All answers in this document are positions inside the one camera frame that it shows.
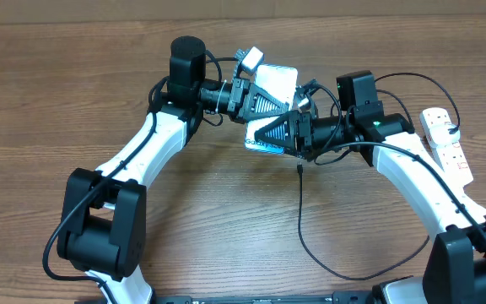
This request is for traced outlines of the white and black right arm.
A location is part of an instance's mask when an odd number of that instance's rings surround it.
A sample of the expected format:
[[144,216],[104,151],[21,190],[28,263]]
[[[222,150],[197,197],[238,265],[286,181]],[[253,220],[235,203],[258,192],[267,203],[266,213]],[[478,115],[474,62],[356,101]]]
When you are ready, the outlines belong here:
[[337,77],[339,114],[288,111],[256,139],[308,161],[340,149],[361,153],[407,200],[433,243],[422,277],[374,286],[360,303],[486,303],[486,209],[433,160],[403,115],[385,114],[369,71]]

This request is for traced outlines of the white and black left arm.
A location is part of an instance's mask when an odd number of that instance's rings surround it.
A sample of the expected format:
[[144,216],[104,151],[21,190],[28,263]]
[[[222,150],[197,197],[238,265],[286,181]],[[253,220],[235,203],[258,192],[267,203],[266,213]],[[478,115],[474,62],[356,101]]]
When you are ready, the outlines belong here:
[[234,55],[231,80],[208,79],[214,61],[204,42],[181,36],[170,46],[170,68],[150,91],[144,124],[111,160],[67,180],[62,218],[46,247],[97,284],[105,303],[152,303],[154,289],[139,267],[146,237],[147,192],[208,114],[247,127],[245,145],[266,151],[257,130],[293,105],[298,72],[267,64],[257,48]]

